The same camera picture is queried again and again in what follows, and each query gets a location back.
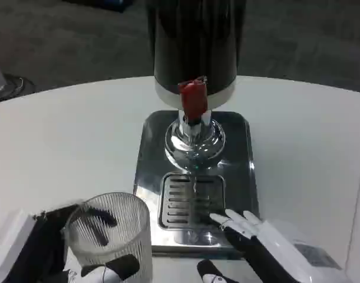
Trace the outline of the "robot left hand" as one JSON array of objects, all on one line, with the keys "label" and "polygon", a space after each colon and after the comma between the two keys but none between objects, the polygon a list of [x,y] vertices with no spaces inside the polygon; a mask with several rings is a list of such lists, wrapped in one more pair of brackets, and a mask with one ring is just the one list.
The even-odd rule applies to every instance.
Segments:
[{"label": "robot left hand", "polygon": [[65,270],[67,246],[62,229],[73,212],[79,212],[95,238],[107,244],[96,222],[113,228],[117,220],[105,209],[83,209],[75,203],[39,215],[12,212],[0,227],[0,282],[123,282],[139,272],[140,263],[133,254],[86,265],[79,272]]}]

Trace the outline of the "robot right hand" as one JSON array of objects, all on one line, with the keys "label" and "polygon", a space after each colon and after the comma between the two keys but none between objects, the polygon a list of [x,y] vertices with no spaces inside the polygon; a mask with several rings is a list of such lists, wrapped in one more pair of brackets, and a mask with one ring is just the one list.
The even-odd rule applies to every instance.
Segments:
[{"label": "robot right hand", "polygon": [[345,270],[321,247],[302,239],[291,225],[261,220],[246,210],[210,213],[226,239],[262,282],[350,282]]}]

